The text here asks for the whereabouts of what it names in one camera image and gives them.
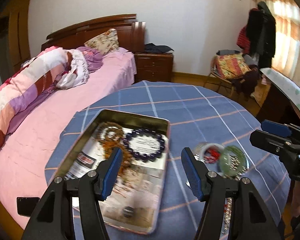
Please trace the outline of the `dark clothes on nightstand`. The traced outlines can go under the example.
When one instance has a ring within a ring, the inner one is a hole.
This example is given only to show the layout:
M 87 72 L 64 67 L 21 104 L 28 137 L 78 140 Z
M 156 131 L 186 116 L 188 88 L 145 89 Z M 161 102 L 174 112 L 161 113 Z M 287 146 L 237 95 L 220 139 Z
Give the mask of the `dark clothes on nightstand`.
M 153 54 L 173 54 L 174 50 L 166 45 L 145 44 L 145 52 Z

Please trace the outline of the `dark coats on rack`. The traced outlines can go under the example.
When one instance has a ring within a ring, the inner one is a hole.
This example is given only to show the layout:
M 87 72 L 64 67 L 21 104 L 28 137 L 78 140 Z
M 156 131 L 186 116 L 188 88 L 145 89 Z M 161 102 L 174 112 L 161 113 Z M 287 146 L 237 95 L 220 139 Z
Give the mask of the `dark coats on rack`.
M 264 1 L 249 11 L 246 36 L 250 55 L 258 55 L 258 68 L 270 68 L 276 49 L 276 20 Z

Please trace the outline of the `wooden wardrobe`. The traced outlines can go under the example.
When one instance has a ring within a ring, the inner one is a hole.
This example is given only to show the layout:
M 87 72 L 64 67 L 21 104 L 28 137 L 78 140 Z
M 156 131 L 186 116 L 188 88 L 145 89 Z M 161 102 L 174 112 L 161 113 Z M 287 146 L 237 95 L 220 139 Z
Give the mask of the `wooden wardrobe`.
M 0 13 L 0 86 L 30 59 L 30 0 L 10 0 Z

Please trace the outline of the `dark wooden desk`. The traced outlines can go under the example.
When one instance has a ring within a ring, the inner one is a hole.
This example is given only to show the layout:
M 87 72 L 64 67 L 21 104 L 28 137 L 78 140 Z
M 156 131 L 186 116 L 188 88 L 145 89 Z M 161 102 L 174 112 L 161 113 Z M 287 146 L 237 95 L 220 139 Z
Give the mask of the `dark wooden desk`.
M 270 83 L 270 89 L 257 120 L 300 126 L 300 87 L 272 68 L 262 68 L 261 72 Z

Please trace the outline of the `floral pillow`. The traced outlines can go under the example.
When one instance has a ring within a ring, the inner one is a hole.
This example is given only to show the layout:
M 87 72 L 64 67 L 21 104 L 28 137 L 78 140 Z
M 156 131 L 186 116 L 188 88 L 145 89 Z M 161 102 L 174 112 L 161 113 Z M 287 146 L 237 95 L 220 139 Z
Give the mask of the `floral pillow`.
M 96 49 L 102 53 L 103 56 L 110 52 L 119 49 L 119 38 L 117 30 L 112 28 L 104 33 L 97 35 L 84 43 L 86 47 Z

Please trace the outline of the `red garment on rack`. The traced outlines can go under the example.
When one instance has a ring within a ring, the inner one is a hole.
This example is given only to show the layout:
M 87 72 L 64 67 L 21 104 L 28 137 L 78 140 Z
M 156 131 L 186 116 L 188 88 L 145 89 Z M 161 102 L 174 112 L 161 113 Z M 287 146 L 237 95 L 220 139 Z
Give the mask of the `red garment on rack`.
M 247 38 L 247 28 L 244 26 L 239 32 L 237 38 L 237 45 L 241 48 L 243 54 L 249 54 L 250 51 L 250 41 Z

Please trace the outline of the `white jade bangle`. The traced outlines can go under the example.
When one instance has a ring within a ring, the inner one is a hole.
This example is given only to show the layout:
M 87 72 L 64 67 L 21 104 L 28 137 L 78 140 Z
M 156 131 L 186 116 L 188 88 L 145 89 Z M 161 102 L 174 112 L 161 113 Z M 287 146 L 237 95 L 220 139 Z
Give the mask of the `white jade bangle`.
M 215 164 L 219 161 L 224 146 L 217 143 L 201 142 L 193 150 L 196 160 L 205 164 Z

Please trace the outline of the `purple garment on bed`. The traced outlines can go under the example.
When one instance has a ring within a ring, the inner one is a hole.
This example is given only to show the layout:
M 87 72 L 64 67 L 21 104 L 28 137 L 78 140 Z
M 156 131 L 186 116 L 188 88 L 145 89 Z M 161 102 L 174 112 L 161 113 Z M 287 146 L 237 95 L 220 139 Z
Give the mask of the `purple garment on bed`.
M 102 67 L 103 57 L 100 51 L 85 46 L 78 47 L 77 49 L 83 54 L 86 60 L 89 73 L 96 72 Z

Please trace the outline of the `blue plaid tablecloth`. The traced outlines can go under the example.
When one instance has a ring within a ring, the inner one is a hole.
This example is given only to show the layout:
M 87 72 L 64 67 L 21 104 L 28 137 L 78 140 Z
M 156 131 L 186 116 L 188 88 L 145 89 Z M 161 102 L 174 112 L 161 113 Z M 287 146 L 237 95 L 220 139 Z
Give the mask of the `blue plaid tablecloth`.
M 194 148 L 200 142 L 240 148 L 249 160 L 247 177 L 258 189 L 274 222 L 280 221 L 290 180 L 278 157 L 251 145 L 250 134 L 260 127 L 260 123 L 243 106 L 199 86 L 141 81 L 75 111 L 47 162 L 47 180 L 52 178 L 83 129 L 104 108 L 164 118 L 171 124 L 170 152 L 158 223 L 147 239 L 193 239 L 195 236 L 204 205 L 185 184 L 180 154 L 183 148 Z

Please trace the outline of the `pink metal tin box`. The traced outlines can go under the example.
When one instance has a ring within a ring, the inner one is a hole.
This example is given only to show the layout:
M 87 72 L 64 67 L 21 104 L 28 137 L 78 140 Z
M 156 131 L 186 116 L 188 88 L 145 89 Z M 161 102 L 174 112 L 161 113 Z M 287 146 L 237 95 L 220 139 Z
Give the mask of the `pink metal tin box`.
M 167 119 L 111 109 L 100 110 L 71 144 L 54 176 L 78 179 L 109 158 L 114 147 L 123 158 L 111 194 L 100 202 L 104 222 L 149 235 L 156 227 L 169 145 Z

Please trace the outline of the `black smartphone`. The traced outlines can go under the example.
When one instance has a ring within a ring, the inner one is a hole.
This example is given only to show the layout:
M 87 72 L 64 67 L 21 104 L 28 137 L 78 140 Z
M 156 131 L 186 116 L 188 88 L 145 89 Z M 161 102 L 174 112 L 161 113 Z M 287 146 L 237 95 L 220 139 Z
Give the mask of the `black smartphone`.
M 39 201 L 40 201 L 39 197 L 17 197 L 18 215 L 24 217 L 31 217 Z

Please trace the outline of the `green jade bangle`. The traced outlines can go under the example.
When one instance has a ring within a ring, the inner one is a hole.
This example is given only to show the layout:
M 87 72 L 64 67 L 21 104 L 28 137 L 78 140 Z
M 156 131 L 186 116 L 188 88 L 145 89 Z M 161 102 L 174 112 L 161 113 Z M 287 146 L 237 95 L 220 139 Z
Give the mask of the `green jade bangle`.
M 218 162 L 225 178 L 239 179 L 249 169 L 247 156 L 237 146 L 226 146 Z

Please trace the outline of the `wooden headboard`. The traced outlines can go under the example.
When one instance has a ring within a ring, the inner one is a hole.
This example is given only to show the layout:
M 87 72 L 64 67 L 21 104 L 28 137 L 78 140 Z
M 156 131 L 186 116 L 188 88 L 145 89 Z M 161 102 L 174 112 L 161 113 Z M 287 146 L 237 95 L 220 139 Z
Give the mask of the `wooden headboard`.
M 47 35 L 41 50 L 51 46 L 64 49 L 81 47 L 108 29 L 116 29 L 120 47 L 133 53 L 144 51 L 146 23 L 139 22 L 136 14 L 105 16 L 70 25 Z

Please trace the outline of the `wooden chair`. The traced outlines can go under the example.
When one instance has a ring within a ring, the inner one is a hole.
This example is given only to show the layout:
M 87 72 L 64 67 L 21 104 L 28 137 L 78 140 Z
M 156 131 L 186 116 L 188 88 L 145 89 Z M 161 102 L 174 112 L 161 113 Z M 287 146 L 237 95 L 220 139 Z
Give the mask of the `wooden chair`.
M 216 56 L 217 55 L 232 55 L 242 53 L 237 50 L 219 50 L 213 56 L 211 63 L 210 63 L 210 74 L 208 77 L 215 77 L 220 80 L 220 86 L 225 83 L 228 83 L 231 87 L 230 96 L 236 92 L 237 94 L 243 94 L 244 98 L 247 99 L 253 94 L 255 88 L 258 83 L 259 73 L 258 73 L 258 65 L 257 62 L 248 54 L 243 54 L 243 58 L 245 63 L 249 66 L 250 71 L 247 72 L 243 77 L 237 79 L 226 80 L 223 79 L 221 76 L 218 75 L 216 69 Z

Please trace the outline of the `bed with pink sheet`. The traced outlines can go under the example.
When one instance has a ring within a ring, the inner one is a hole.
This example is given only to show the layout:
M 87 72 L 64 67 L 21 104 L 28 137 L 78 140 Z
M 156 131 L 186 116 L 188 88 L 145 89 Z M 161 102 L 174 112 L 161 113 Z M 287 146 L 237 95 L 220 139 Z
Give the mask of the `bed with pink sheet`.
M 134 82 L 134 54 L 121 48 L 103 58 L 87 83 L 52 93 L 37 106 L 0 148 L 0 202 L 24 229 L 29 219 L 18 215 L 17 197 L 40 197 L 47 188 L 45 172 L 60 135 L 72 117 L 105 96 Z

